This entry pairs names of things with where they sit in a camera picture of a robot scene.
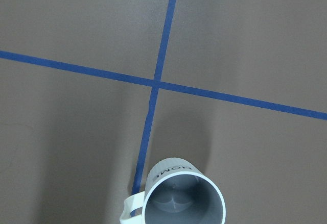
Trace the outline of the white mug grey inside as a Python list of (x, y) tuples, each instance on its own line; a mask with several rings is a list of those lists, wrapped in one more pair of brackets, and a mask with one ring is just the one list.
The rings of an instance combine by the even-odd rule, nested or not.
[(189, 161), (167, 158), (150, 170), (145, 190), (124, 200), (120, 223), (225, 223), (218, 186)]

